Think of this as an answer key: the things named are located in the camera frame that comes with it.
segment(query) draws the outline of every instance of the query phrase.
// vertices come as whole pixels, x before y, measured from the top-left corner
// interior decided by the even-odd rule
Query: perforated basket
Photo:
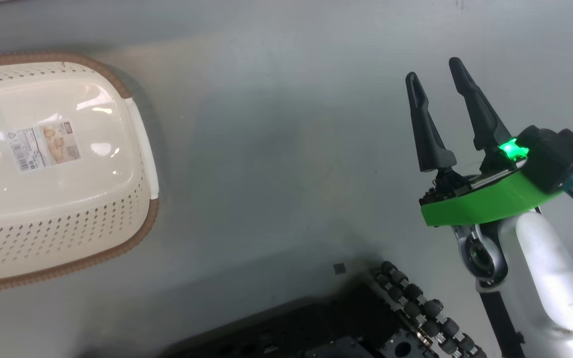
[[[139,111],[102,64],[0,55],[0,289],[135,247],[158,211]]]

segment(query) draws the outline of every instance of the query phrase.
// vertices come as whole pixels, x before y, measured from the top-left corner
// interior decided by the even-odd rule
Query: gray table surface
[[[152,357],[389,259],[491,357],[448,228],[423,224],[404,77],[444,142],[482,154],[448,59],[513,134],[573,130],[573,0],[18,0],[0,52],[65,49],[120,71],[152,141],[161,211],[137,248],[0,292],[0,357]],[[543,208],[573,255],[573,202]],[[335,276],[344,262],[348,273]]]

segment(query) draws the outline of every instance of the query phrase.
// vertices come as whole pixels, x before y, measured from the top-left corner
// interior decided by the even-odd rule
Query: barcode sticker
[[[10,131],[7,142],[19,173],[81,159],[70,122]]]

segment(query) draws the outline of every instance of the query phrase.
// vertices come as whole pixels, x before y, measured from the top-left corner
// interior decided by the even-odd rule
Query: black roller
[[[419,308],[418,304],[412,301],[408,301],[408,303],[404,305],[404,312],[408,315],[408,317],[414,319],[414,317],[417,317],[421,314],[421,308]]]
[[[443,306],[441,302],[436,299],[432,299],[421,306],[421,311],[423,311],[423,314],[429,319],[437,317],[437,315],[441,313],[441,310],[443,310]]]
[[[388,296],[393,299],[393,301],[399,303],[399,299],[404,295],[404,291],[401,288],[393,286],[388,290]]]
[[[477,352],[473,354],[473,358],[487,358],[487,354],[485,354],[483,349],[481,349],[481,347],[479,346],[476,347],[477,347]]]
[[[414,283],[411,283],[410,285],[406,286],[404,288],[404,292],[405,296],[408,299],[417,299],[417,297],[423,294],[421,288],[419,288],[419,286],[415,285]]]
[[[408,280],[406,275],[400,270],[396,270],[395,272],[393,272],[393,274],[391,274],[390,277],[393,283],[395,283],[395,285],[400,285],[404,279]]]
[[[382,272],[390,273],[391,269],[397,270],[397,267],[393,265],[390,261],[384,261],[382,263]]]
[[[386,276],[385,274],[378,274],[377,276],[377,284],[381,287],[384,288],[384,286],[387,283],[390,283],[390,279],[388,278],[388,276]]]
[[[439,347],[445,354],[452,354],[457,351],[457,344],[452,338],[448,338],[442,344],[439,344]]]
[[[421,329],[428,337],[434,337],[439,334],[439,324],[434,320],[427,320],[421,325]]]
[[[470,336],[466,335],[466,333],[463,333],[463,335],[464,339],[461,340],[461,342],[459,342],[457,345],[464,352],[470,352],[471,349],[475,348],[475,341],[473,341]]]
[[[452,319],[447,319],[441,326],[441,331],[446,337],[452,337],[459,331],[459,325],[455,323]]]

